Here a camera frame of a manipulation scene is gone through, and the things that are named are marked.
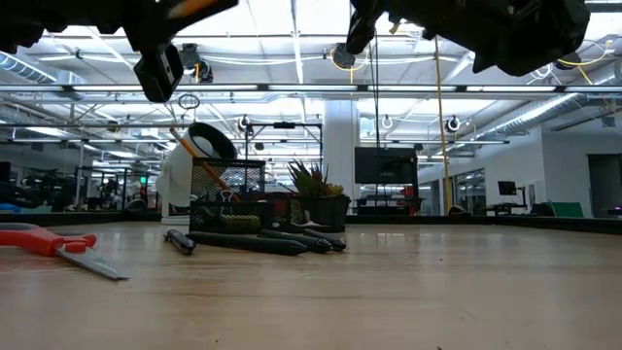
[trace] plant pot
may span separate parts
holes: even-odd
[[[321,197],[297,197],[303,212],[308,213],[312,222],[329,227],[331,232],[345,230],[346,216],[350,206],[350,198],[340,194]]]

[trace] computer monitor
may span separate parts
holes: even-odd
[[[0,161],[0,182],[11,182],[11,164]]]
[[[516,195],[516,183],[513,181],[499,181],[500,195]]]
[[[397,185],[417,182],[417,153],[414,149],[357,147],[354,157],[357,184]]]

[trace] red handle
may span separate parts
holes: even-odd
[[[15,246],[53,257],[58,248],[65,245],[69,253],[83,253],[95,244],[93,234],[61,237],[44,228],[24,224],[1,224],[0,246]]]

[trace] red-handled tool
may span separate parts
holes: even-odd
[[[127,279],[95,255],[92,247],[96,240],[93,234],[63,237],[35,225],[0,224],[0,246],[21,247],[46,257],[61,256],[113,280]]]

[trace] white column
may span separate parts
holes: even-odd
[[[324,171],[328,181],[343,187],[353,201],[359,195],[354,183],[354,148],[359,146],[359,110],[355,101],[326,101],[324,114]]]

